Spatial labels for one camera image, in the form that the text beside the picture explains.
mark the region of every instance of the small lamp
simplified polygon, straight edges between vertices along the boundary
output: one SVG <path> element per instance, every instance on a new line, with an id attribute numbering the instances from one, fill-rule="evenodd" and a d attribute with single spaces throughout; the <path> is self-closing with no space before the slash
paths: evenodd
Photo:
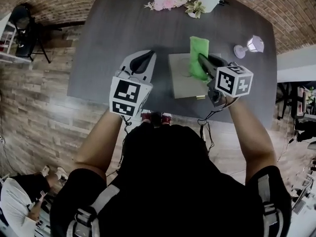
<path id="1" fill-rule="evenodd" d="M 246 52 L 249 50 L 250 52 L 261 52 L 265 48 L 265 44 L 263 43 L 262 39 L 258 36 L 253 36 L 247 43 L 247 47 L 242 47 L 241 45 L 236 45 L 234 47 L 235 56 L 239 59 L 245 57 Z"/>

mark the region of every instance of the shoulder strap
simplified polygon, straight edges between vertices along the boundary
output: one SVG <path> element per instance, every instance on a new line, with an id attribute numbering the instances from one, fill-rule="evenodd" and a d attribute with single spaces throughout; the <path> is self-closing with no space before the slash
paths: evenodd
<path id="1" fill-rule="evenodd" d="M 264 206 L 264 237 L 269 235 L 270 227 L 276 223 L 279 224 L 279 230 L 276 237 L 280 237 L 283 229 L 283 214 L 279 209 L 276 209 L 275 204 L 271 203 L 269 175 L 265 175 L 258 179 L 259 196 L 261 197 Z"/>
<path id="2" fill-rule="evenodd" d="M 100 237 L 99 221 L 97 215 L 104 206 L 119 193 L 119 188 L 110 184 L 100 193 L 96 201 L 86 209 L 79 208 L 67 229 L 67 237 Z"/>

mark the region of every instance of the person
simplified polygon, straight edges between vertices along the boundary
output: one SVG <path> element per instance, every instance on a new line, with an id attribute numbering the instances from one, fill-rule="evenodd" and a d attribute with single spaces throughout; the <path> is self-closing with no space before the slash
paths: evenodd
<path id="1" fill-rule="evenodd" d="M 9 226 L 19 237 L 33 237 L 45 195 L 58 180 L 68 175 L 62 167 L 49 174 L 49 167 L 41 173 L 7 178 L 1 190 L 1 209 Z"/>
<path id="2" fill-rule="evenodd" d="M 297 142 L 302 142 L 303 140 L 309 140 L 316 137 L 316 122 L 314 121 L 301 123 L 296 120 L 294 129 L 297 131 L 303 131 L 302 133 L 297 133 Z"/>
<path id="3" fill-rule="evenodd" d="M 229 110 L 246 160 L 245 185 L 216 168 L 192 129 L 170 125 L 165 114 L 154 128 L 150 114 L 142 113 L 142 124 L 125 138 L 121 167 L 109 185 L 119 192 L 97 215 L 100 236 L 286 236 L 291 197 L 271 139 L 241 100 Z M 121 122 L 106 111 L 83 142 L 51 208 L 52 237 L 70 236 L 78 209 L 94 204 L 106 189 Z"/>

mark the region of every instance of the sneaker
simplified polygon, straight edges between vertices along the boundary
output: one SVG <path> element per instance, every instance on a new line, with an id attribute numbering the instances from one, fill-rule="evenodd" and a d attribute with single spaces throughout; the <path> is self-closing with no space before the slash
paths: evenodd
<path id="1" fill-rule="evenodd" d="M 148 110 L 142 110 L 140 114 L 142 122 L 144 122 L 145 119 L 152 120 L 152 112 Z"/>
<path id="2" fill-rule="evenodd" d="M 49 170 L 50 169 L 47 165 L 42 169 L 41 174 L 43 175 L 43 177 L 48 176 Z"/>
<path id="3" fill-rule="evenodd" d="M 163 113 L 161 116 L 161 123 L 162 124 L 171 124 L 172 115 L 170 113 Z"/>
<path id="4" fill-rule="evenodd" d="M 68 180 L 68 174 L 62 167 L 58 167 L 55 174 L 58 176 L 58 180 L 61 180 L 63 182 L 66 182 Z"/>

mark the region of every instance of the white shirt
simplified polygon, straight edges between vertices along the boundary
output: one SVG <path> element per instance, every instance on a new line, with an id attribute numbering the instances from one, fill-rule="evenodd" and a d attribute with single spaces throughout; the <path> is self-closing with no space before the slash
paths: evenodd
<path id="1" fill-rule="evenodd" d="M 19 237 L 34 237 L 36 222 L 27 217 L 27 205 L 32 204 L 24 189 L 12 178 L 7 178 L 1 191 L 1 208 L 9 226 Z"/>

